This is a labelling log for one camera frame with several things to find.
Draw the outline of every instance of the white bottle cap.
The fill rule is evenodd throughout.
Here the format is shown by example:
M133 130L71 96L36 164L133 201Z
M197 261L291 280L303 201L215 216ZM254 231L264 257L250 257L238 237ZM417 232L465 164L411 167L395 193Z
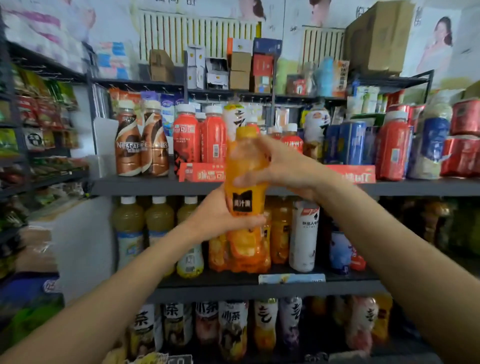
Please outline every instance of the white bottle cap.
M135 203L135 196L122 196L120 198L122 205L131 205Z
M195 113L195 105L192 104L178 104L175 107L177 108L177 112L191 112L192 114Z
M198 202L198 197L197 196L185 196L185 204L187 205L193 205Z
M405 121L408 120L408 114L401 110L389 111L385 114L384 122L394 120L394 119L404 119Z
M119 100L119 109L133 109L135 104L132 100Z
M162 110L162 104L157 100L147 100L144 103L145 109L158 109Z
M167 202L167 198L165 196L152 196L152 204L159 205L164 204Z
M258 124L258 118L256 116L249 116L247 124Z
M219 105L209 105L205 108L205 114L221 114L222 107Z
M297 132L298 128L298 125L294 122L287 124L287 132Z

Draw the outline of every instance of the orange juice bottle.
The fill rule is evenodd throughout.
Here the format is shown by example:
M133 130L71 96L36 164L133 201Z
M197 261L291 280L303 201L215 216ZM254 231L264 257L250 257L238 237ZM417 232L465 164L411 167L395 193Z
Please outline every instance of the orange juice bottle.
M289 240L292 225L292 201L286 197L275 204L270 233L270 256L273 264L285 264L290 252Z
M241 126L236 130L236 140L228 146L225 194L228 209L233 216L264 213L266 183L246 188L233 186L236 177L268 166L263 151L254 143L257 137L254 127ZM248 265L260 263L265 255L262 235L262 227L229 231L227 239L233 258Z

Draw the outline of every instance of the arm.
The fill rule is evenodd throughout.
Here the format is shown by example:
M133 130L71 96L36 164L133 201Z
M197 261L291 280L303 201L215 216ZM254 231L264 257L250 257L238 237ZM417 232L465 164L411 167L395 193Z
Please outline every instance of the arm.
M236 180L290 187L330 214L446 363L480 363L480 281L399 223L364 191L268 137L270 166Z
M229 230L263 223L263 216L232 217L223 187L214 190L188 220L9 349L0 363L100 363L168 268L192 246Z

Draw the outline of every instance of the bottle cap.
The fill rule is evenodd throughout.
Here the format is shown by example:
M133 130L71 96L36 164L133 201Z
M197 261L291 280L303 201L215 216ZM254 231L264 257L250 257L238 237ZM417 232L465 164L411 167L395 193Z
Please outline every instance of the bottle cap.
M289 124L287 124L287 131L288 132L297 132L298 130L298 125L295 124L294 122L291 122Z
M257 128L254 126L239 126L237 128L237 138L256 138Z
M167 198L165 196L152 196L152 204L159 205L164 204L167 202Z
M131 205L135 203L135 196L122 196L120 198L122 205Z
M133 109L135 104L132 100L119 100L119 109Z
M198 202L197 196L185 196L185 204L194 205Z
M219 105L209 105L205 108L205 114L221 114L222 107Z
M258 118L256 116L249 116L247 119L249 124L258 124Z
M389 111L388 113L385 114L384 122L394 120L394 119L404 119L405 121L407 121L408 114L405 111L401 111L401 110Z
M195 113L195 106L192 104L178 104L175 107L177 108L177 112L191 112L192 114Z
M157 100L147 100L144 103L145 109L158 109L162 110L162 104Z

